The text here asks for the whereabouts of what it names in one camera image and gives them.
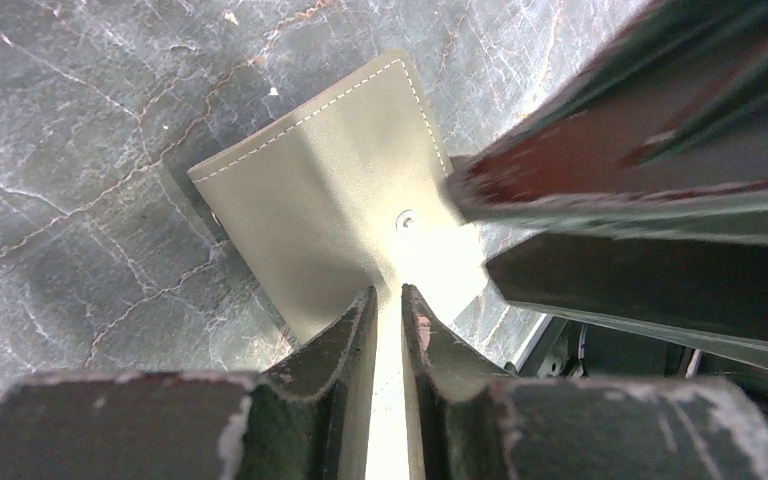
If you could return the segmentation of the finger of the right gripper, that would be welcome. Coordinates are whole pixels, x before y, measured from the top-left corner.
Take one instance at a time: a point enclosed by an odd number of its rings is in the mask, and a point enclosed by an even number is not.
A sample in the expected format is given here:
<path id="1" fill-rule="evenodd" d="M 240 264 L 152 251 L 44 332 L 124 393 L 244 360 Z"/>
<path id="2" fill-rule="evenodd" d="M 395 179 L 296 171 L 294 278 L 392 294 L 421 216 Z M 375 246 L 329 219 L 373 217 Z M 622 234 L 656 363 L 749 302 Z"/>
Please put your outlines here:
<path id="1" fill-rule="evenodd" d="M 652 1 L 447 180 L 471 220 L 768 245 L 768 1 Z"/>

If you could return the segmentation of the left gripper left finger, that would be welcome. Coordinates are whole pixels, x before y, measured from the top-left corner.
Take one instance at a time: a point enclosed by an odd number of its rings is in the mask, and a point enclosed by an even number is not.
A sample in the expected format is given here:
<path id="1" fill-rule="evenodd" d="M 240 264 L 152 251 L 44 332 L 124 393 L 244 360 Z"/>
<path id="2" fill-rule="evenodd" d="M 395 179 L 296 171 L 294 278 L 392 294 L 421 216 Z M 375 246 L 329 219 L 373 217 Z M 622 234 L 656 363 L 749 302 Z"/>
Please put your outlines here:
<path id="1" fill-rule="evenodd" d="M 49 372 L 0 401 L 0 479 L 361 479 L 378 302 L 256 371 Z"/>

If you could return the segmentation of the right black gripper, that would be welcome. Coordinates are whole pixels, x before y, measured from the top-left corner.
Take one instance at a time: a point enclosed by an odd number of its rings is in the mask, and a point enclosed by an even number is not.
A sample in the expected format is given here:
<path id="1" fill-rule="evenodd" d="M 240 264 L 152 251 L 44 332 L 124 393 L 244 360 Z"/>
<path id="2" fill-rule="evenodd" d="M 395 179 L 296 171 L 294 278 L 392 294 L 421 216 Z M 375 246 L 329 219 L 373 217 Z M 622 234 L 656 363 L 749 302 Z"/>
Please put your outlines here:
<path id="1" fill-rule="evenodd" d="M 486 269 L 511 303 L 768 353 L 768 246 L 543 233 Z M 736 384 L 768 423 L 768 370 L 560 317 L 536 338 L 539 378 L 698 375 Z"/>

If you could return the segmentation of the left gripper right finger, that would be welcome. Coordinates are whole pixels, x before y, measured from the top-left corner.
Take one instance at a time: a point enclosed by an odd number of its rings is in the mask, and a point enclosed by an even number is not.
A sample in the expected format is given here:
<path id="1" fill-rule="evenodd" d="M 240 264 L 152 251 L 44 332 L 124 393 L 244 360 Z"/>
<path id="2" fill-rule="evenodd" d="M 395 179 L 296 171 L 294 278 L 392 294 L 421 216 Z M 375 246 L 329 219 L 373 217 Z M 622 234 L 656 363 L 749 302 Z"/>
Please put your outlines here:
<path id="1" fill-rule="evenodd" d="M 402 288 L 413 479 L 768 479 L 768 423 L 716 377 L 522 378 Z"/>

